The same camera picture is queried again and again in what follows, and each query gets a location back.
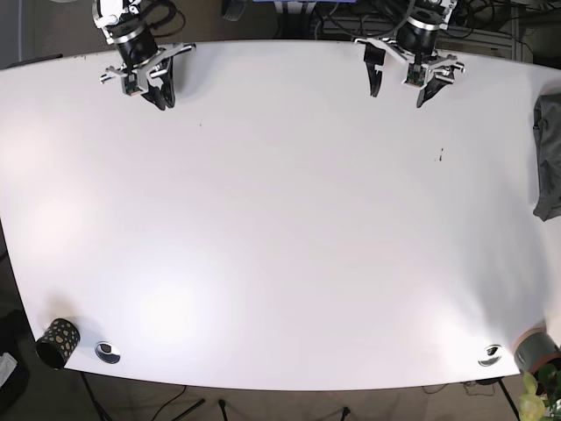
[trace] green leaf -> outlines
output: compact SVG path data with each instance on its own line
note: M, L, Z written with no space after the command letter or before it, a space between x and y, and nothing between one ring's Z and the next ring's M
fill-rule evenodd
M528 373L527 371L525 371L524 373L522 373L522 382L524 383L524 387L526 388L526 391L531 394L531 395L535 395L537 392L537 381L536 378L531 375L530 373Z
M537 370L537 380L542 384L548 396L557 386L557 369L553 364L543 364Z
M543 417L545 405L536 394L524 394L520 396L520 419L521 421L538 421Z

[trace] floor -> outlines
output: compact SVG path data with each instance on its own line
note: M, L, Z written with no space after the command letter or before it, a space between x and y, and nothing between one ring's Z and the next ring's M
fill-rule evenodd
M188 16L188 24L180 36L170 40L271 39L277 31L272 4L249 3L244 16L233 23L220 18L217 0L177 0L176 3ZM69 4L36 0L32 37L36 57L57 53L84 54L108 48L102 34L92 24L89 0ZM4 237L0 235L0 253L5 249ZM13 308L22 308L22 304L10 261L6 259L0 263L0 317ZM45 367L34 354L31 333L20 346L32 376L27 391L2 417L3 420L98 419L78 373ZM97 399L115 421L148 421L163 403L181 391L179 385L100 375L89 375L89 380ZM517 397L522 393L519 376L506 378L505 384L517 403ZM221 398L228 404L230 421L338 421L345 406L352 411L348 420L515 419L498 385L451 384L352 392L263 392L189 387L183 396L159 414L158 420L176 417L201 397L206 403L185 419L222 419L217 405Z

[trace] gray pot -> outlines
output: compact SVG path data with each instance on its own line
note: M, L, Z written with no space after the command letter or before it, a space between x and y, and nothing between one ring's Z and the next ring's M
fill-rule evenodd
M548 362L560 369L561 352L544 328L532 329L516 341L515 362L520 371L535 375Z

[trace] black cable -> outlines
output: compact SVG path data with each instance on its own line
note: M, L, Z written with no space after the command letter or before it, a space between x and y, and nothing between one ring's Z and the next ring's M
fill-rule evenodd
M154 416L152 417L151 421L154 421L154 419L156 419L156 417L158 416L158 414L160 414L161 410L163 410L164 408L166 408L171 402L173 402L175 399L177 399L179 396L183 395L185 393L185 391L187 390L187 386L183 386L183 390L181 391L181 393L175 397L172 397L169 401L167 401L166 403L164 403L163 405L160 406L160 408L158 409L158 411L154 414Z
M401 18L401 21L395 25L392 29L390 29L389 31L385 31L385 32L378 32L378 33L374 33L374 32L367 32L367 33L356 33L351 31L348 28L345 28L344 26L342 26L341 24L339 24L336 19L334 19L331 14L334 10L337 9L337 5L336 7L333 8L333 10L331 11L330 14L324 15L323 17L327 20L329 20L334 26L336 26L341 32L353 37L353 38L360 38L360 37L375 37L375 38L385 38L385 37L390 37L391 35L394 34L394 32L398 31L402 26L404 26L407 23L407 19L409 18L409 16L411 15L411 12L413 11L413 8L415 6L415 0L409 0L409 4L408 4L408 8L405 11L405 14L403 15L403 17Z
M510 409L515 414L516 419L518 421L520 421L520 414L518 413L518 409L516 408L515 403L512 402L512 398L510 397L510 394L508 393L508 390L505 387L505 384L502 382L502 379L499 379L499 386L501 386L502 393L507 398L508 404L510 405Z
M405 15L401 19L400 23L394 26L394 28L391 29L390 31L386 31L381 34L378 34L377 37L378 38L391 37L394 34L394 32L397 32L402 26L404 26L407 23L407 19L409 19L409 16L411 16L411 12L413 11L414 7L415 7L415 0L410 0L408 8L405 11Z
M94 396L94 392L92 392L91 387L89 386L88 379L86 378L86 375L82 371L80 372L80 377L82 378L84 386L86 386L86 390L88 391L89 400L94 404L94 408L96 408L97 416L99 417L99 419L101 419L101 421L112 421L107 411L96 400L96 397Z
M181 414L179 414L177 417L175 417L174 419L172 419L172 421L179 421L180 419L182 419L183 417L186 417L188 414L190 414L191 412L193 412L194 410L196 410L199 406L201 406L203 403L205 403L206 401L204 399L199 399L198 401L195 402L194 405L190 406L187 410L183 411Z
M527 42L522 41L521 39L515 38L515 36L512 33L508 33L508 32L503 32L503 31L497 31L498 33L503 33L505 35L508 35L511 39L513 39L514 41L522 44L523 46L526 46L526 48L529 49L529 51L534 54L534 50L532 50L531 46L529 46L529 44Z
M148 7L146 7L143 11L141 11L138 14L138 17L141 20L145 20L158 7L165 7L168 11L168 14L164 18L149 24L148 29L157 30L161 26L169 24L174 19L176 14L179 15L179 17L181 18L181 24L180 24L179 28L177 28L174 31L167 32L167 33L159 33L159 34L153 35L154 38L171 37L173 35L176 35L177 33L180 33L181 31L183 31L183 28L185 27L185 24L187 23L187 19L185 18L185 15L183 14L183 12L180 11L179 9L177 9L177 6L175 6L175 4L173 2L171 2L170 0L151 0Z
M444 31L444 33L446 35L448 35L450 38L454 38L454 39L466 39L468 37L470 37L473 34L473 31L475 31L475 28L470 28L470 31L466 34L466 35L462 35L461 37L459 37L458 35L452 35L451 33L449 33L448 31Z
M226 415L226 401L224 399L220 399L218 401L218 406L220 407L220 411L222 412L222 418L224 421L228 421L228 416Z

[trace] white table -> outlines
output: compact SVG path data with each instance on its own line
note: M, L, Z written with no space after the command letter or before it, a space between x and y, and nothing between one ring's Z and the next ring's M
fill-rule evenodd
M517 372L554 338L561 218L537 200L532 110L548 68L462 56L420 110L363 46L201 44L160 112L97 77L116 53L0 73L0 217L33 334L67 367L244 389L377 389ZM122 354L94 354L106 340Z

